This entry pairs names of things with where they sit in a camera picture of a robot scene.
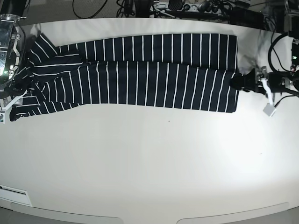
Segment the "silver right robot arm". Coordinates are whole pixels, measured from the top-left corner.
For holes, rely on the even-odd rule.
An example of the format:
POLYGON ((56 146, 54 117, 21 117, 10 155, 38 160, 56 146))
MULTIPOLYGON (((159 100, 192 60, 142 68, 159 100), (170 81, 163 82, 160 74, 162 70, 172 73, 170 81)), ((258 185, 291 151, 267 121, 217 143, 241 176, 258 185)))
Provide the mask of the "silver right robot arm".
POLYGON ((19 96, 24 87, 15 88, 25 53, 26 34, 19 21, 26 19, 31 1, 4 0, 0 7, 0 98, 19 96))

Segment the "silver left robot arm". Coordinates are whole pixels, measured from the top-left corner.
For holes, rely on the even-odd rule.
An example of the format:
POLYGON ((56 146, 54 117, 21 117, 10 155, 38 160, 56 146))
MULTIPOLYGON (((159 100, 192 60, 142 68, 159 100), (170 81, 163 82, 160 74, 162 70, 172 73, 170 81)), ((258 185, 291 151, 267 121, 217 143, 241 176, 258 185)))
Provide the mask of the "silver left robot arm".
POLYGON ((260 93, 270 98, 271 93, 288 93, 290 97, 299 96, 299 2, 286 0, 285 11, 290 18, 290 28, 274 40, 268 50, 268 63, 272 72, 266 68, 255 68, 246 75, 238 75, 230 80, 230 87, 245 92, 260 93), (292 64, 290 69, 277 70, 272 63, 272 53, 276 44, 285 37, 292 37, 292 64))

